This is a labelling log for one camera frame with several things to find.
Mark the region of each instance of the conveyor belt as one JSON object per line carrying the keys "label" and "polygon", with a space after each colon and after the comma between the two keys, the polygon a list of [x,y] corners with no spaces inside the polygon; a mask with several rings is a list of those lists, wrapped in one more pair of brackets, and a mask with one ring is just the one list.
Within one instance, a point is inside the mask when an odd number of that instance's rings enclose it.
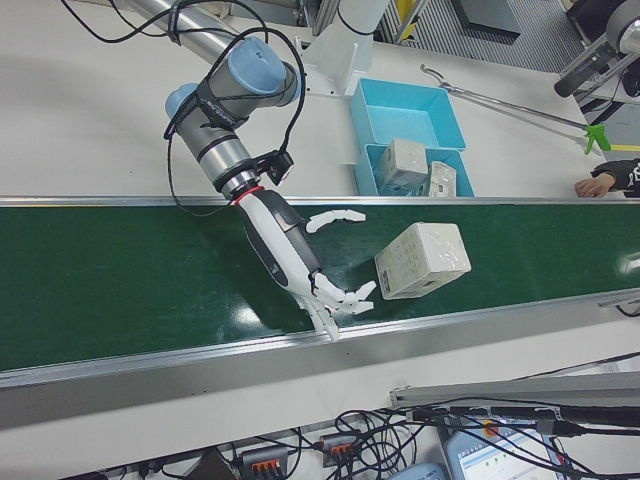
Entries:
{"label": "conveyor belt", "polygon": [[[309,217],[331,207],[297,208]],[[632,203],[351,208],[367,222],[312,236],[341,287],[375,278],[373,256],[418,221],[458,224],[473,270],[419,300],[387,302],[377,290],[375,310],[338,317],[341,326],[640,288]],[[233,208],[196,218],[168,206],[9,206],[0,225],[0,371],[312,329]]]}

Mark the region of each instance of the gray floor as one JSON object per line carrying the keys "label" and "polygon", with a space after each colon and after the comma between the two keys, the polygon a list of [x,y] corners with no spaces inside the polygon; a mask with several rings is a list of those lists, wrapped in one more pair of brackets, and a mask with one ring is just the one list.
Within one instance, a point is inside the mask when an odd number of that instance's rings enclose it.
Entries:
{"label": "gray floor", "polygon": [[[465,30],[451,0],[431,0],[413,34],[416,41],[407,46],[543,72],[561,71],[584,50],[557,0],[507,1],[522,32],[514,42],[500,35]],[[398,24],[391,2],[382,23],[384,36],[390,38]]]}

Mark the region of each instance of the monitor screen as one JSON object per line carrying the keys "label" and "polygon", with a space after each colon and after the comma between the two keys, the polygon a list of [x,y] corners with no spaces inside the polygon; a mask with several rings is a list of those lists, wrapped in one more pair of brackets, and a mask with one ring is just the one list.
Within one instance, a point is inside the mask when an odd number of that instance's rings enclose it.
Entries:
{"label": "monitor screen", "polygon": [[[544,446],[525,435],[514,431],[501,433],[526,451],[542,458],[549,458]],[[505,440],[500,439],[495,445],[540,463],[540,460],[518,450]],[[518,460],[487,444],[478,444],[458,452],[458,460],[465,480],[558,480],[554,472]]]}

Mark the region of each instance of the blue plastic tray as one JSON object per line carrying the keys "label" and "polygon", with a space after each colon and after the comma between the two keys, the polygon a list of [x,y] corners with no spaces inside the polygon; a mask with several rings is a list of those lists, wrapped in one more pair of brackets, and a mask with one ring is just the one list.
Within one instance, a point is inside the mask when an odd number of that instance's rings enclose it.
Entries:
{"label": "blue plastic tray", "polygon": [[351,99],[360,150],[394,138],[426,147],[464,150],[466,144],[446,90],[363,78]]}
{"label": "blue plastic tray", "polygon": [[[378,196],[378,188],[373,177],[373,169],[378,166],[378,161],[384,153],[386,145],[365,145],[360,159],[354,168],[358,192],[364,196]],[[473,188],[464,169],[462,157],[457,150],[427,148],[427,163],[432,161],[442,162],[456,169],[456,193],[458,197],[473,197]]]}

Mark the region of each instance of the metal frame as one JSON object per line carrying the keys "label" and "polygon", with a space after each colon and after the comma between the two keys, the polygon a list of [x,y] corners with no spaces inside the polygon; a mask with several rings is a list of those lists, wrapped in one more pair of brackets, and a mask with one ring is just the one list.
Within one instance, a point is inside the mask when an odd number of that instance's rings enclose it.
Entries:
{"label": "metal frame", "polygon": [[411,10],[411,13],[409,13],[409,15],[407,15],[407,18],[404,19],[404,22],[402,22],[396,28],[397,32],[393,37],[393,43],[395,43],[396,45],[402,43],[402,37],[404,37],[405,33],[407,33],[407,30],[409,30],[409,26],[413,23],[413,19],[416,18],[416,16],[420,15],[420,12],[427,8],[427,6],[429,6],[429,3],[431,3],[431,0],[418,0],[415,3],[413,9]]}
{"label": "metal frame", "polygon": [[[630,205],[640,204],[636,199],[550,199],[550,198],[500,198],[500,197],[285,197],[291,205],[299,206],[341,206],[341,205]],[[188,206],[221,206],[228,202],[221,196],[181,197],[181,203]],[[174,207],[170,196],[7,196],[0,195],[2,207]]]}
{"label": "metal frame", "polygon": [[[551,201],[548,199],[430,199],[399,197],[290,197],[293,205],[495,205],[495,204],[636,204],[637,200],[569,200]],[[226,201],[221,197],[192,197],[183,199],[188,205],[223,205]],[[0,207],[35,207],[35,206],[173,206],[171,197],[0,197]],[[478,321],[499,311],[515,310],[535,305],[566,303],[576,300],[593,300],[599,305],[612,305],[620,302],[631,302],[640,298],[640,289],[605,292],[578,297],[545,300],[526,304],[458,312],[446,315],[420,317],[407,320],[396,320],[379,324],[345,327],[340,330],[342,341],[349,341],[369,335],[393,332],[410,332],[462,322]],[[269,337],[265,339],[228,343],[224,345],[198,347],[166,352],[154,352],[140,355],[112,357],[66,364],[32,367],[0,373],[0,391],[17,387],[41,385],[64,380],[86,379],[104,375],[132,373],[141,370],[164,367],[178,367],[193,363],[205,362],[222,357],[237,356],[247,353],[290,347],[303,347],[330,343],[327,335],[314,332],[297,333]]]}
{"label": "metal frame", "polygon": [[448,403],[458,398],[457,406],[522,406],[509,402],[515,400],[531,401],[532,405],[538,401],[585,407],[640,407],[640,372],[410,387],[391,392],[394,407]]}

